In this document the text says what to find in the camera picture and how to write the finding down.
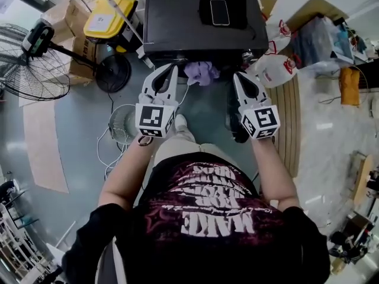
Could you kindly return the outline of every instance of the beige pants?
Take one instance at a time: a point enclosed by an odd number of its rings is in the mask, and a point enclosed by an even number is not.
[[[197,144],[194,135],[192,135],[186,126],[180,127],[175,136],[163,142],[158,148],[155,154],[154,166],[167,158],[198,152],[213,154],[238,167],[237,163],[216,145],[208,143]]]

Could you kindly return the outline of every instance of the black t-shirt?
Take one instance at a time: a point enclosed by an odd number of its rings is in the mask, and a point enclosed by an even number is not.
[[[63,259],[69,283],[93,283],[113,237],[134,283],[324,283],[326,237],[292,207],[259,199],[249,178],[214,155],[160,162],[139,205],[96,209]]]

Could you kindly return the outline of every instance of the electric fan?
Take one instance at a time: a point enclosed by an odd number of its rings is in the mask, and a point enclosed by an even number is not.
[[[52,43],[53,36],[53,27],[43,19],[39,19],[29,32],[16,25],[0,24],[0,83],[6,91],[34,101],[55,100],[67,95],[70,79],[66,65],[55,51],[92,68],[97,79],[106,83],[105,91],[115,92],[126,84],[130,66],[123,56],[110,56],[96,64]]]

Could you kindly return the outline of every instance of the fan pole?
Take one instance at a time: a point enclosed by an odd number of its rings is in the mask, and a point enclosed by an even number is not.
[[[50,42],[49,47],[53,50],[59,51],[62,54],[66,54],[67,56],[72,57],[76,61],[80,61],[80,62],[83,62],[87,65],[90,65],[93,68],[93,70],[96,71],[96,68],[98,65],[95,62],[88,60],[86,57],[83,57],[80,54],[74,53],[73,51],[65,49],[63,46],[59,46],[59,45],[54,44],[52,42]]]

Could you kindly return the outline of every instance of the yellow lid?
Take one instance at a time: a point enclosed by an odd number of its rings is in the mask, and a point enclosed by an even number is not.
[[[135,1],[115,0],[125,16],[128,16],[133,9]],[[87,37],[109,39],[120,32],[124,23],[124,19],[109,5],[107,0],[97,0],[96,7],[84,25],[83,32]]]

